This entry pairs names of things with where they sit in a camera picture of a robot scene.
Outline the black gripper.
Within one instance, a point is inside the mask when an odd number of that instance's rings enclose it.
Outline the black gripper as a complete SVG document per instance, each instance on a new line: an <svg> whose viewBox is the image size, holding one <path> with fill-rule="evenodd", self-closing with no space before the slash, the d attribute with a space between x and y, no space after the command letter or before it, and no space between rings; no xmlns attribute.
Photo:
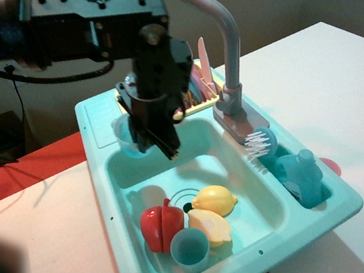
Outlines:
<svg viewBox="0 0 364 273"><path fill-rule="evenodd" d="M177 158L181 144L174 124L182 121L185 115L182 114L178 120L173 116L179 108L185 110L182 93L144 99L139 97L134 83L131 86L126 82L118 82L116 91L118 103L130 116L131 138L137 144L138 151L146 153L156 145L167 159L172 161Z"/></svg>

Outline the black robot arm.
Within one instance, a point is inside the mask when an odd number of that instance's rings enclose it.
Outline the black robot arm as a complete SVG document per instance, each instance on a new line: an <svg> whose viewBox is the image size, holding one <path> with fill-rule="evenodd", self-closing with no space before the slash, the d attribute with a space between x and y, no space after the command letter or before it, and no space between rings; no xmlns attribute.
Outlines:
<svg viewBox="0 0 364 273"><path fill-rule="evenodd" d="M188 44L169 34L163 0L0 0L0 61L43 71L54 63L89 59L93 72L55 78L24 77L8 69L0 78L35 84L84 81L131 59L135 85L119 85L118 102L138 150L158 147L178 155L174 113L182 110L192 69Z"/></svg>

